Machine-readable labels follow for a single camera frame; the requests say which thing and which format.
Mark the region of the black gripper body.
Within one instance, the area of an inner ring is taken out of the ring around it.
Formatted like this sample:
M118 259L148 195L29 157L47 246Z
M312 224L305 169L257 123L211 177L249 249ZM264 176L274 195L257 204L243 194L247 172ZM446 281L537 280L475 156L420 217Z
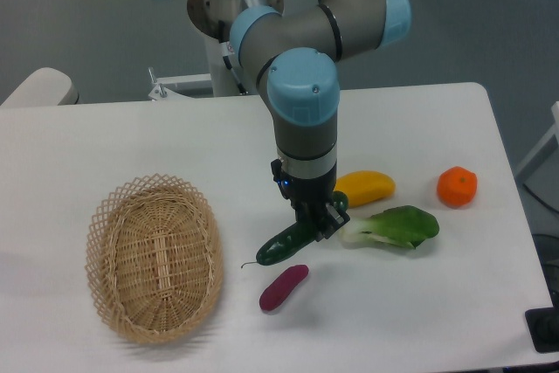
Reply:
M327 216L327 204L332 203L337 165L326 174L310 179L289 175L282 169L280 159L271 162L273 181L281 195L291 202L296 219L321 221Z

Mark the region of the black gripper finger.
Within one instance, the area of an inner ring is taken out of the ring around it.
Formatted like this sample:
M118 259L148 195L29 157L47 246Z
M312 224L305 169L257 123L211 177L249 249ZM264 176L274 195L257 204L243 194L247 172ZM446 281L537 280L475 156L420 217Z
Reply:
M316 222L317 233L316 241L331 238L350 220L350 216L346 212L346 206L342 202L333 202L324 204L318 212L318 221Z
M304 211L297 211L296 215L296 227L298 233L312 233L313 232L313 222L308 217Z

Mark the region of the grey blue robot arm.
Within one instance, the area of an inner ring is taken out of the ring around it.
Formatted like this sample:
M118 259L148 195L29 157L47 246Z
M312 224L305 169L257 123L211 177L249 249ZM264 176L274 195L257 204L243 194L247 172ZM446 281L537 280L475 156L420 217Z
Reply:
M294 229L321 240L348 221L333 204L339 61L396 42L411 27L409 0L317 0L286 16L271 0L207 0L217 40L273 118L274 182L295 212Z

